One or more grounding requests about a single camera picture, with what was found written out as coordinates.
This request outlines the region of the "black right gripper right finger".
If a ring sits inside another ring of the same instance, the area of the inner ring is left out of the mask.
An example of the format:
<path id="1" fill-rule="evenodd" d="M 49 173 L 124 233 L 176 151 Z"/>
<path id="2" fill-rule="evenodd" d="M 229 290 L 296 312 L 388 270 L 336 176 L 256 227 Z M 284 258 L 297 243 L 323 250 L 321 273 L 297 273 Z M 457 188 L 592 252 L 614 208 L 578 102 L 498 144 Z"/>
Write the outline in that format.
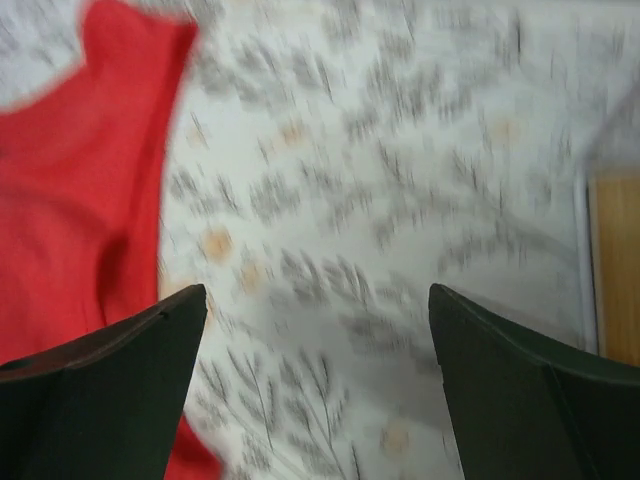
<path id="1" fill-rule="evenodd" d="M 639 370 L 441 284 L 429 323 L 468 479 L 636 479 Z"/>

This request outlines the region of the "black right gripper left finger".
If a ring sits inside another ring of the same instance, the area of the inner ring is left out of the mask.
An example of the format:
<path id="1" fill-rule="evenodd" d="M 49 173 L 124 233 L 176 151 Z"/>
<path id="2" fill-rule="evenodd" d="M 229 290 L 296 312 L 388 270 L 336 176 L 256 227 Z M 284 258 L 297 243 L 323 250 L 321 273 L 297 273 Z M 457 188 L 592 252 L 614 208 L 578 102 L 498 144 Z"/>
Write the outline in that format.
<path id="1" fill-rule="evenodd" d="M 207 316 L 203 285 L 1 367 L 4 479 L 161 479 Z"/>

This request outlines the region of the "red tank top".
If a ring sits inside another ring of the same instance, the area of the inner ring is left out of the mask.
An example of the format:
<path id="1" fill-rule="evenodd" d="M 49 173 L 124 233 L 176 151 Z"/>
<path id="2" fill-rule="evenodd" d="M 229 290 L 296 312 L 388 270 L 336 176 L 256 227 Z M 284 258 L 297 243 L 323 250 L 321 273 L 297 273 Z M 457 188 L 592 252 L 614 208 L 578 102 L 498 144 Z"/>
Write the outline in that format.
<path id="1" fill-rule="evenodd" d="M 94 1 L 83 64 L 1 118 L 1 367 L 166 298 L 157 260 L 163 167 L 196 23 Z M 161 479 L 218 479 L 184 412 Z"/>

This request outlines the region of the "floral patterned table mat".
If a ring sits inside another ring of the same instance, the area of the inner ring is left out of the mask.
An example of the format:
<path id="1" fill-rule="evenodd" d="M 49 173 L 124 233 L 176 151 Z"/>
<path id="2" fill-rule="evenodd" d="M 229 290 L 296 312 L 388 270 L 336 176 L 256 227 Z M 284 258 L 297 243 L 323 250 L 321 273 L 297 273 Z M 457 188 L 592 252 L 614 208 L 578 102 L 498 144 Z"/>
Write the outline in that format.
<path id="1" fill-rule="evenodd" d="M 1 5 L 1 118 L 94 1 Z M 184 413 L 218 479 L 459 479 L 429 289 L 587 349 L 574 182 L 639 78 L 607 1 L 121 1 L 198 28 L 158 293 L 207 292 Z"/>

